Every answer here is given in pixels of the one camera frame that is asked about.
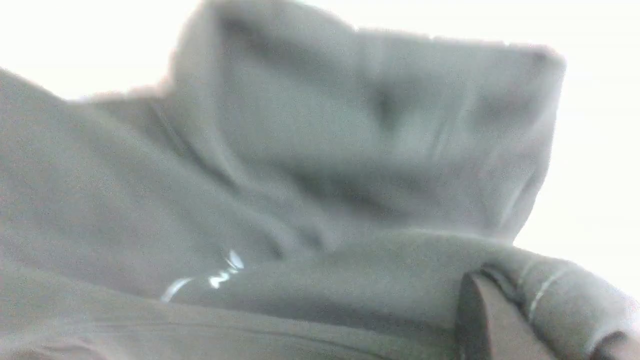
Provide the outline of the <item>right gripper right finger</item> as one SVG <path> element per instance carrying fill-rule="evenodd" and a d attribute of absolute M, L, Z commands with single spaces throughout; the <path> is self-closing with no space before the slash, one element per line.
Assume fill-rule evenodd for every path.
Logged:
<path fill-rule="evenodd" d="M 613 333 L 599 342 L 594 349 L 592 359 L 640 360 L 640 340 L 631 333 Z"/>

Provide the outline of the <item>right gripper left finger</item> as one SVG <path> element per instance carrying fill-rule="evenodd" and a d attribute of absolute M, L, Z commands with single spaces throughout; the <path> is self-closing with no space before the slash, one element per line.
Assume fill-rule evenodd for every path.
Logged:
<path fill-rule="evenodd" d="M 489 277 L 464 274 L 455 314 L 459 360 L 554 360 L 516 305 Z"/>

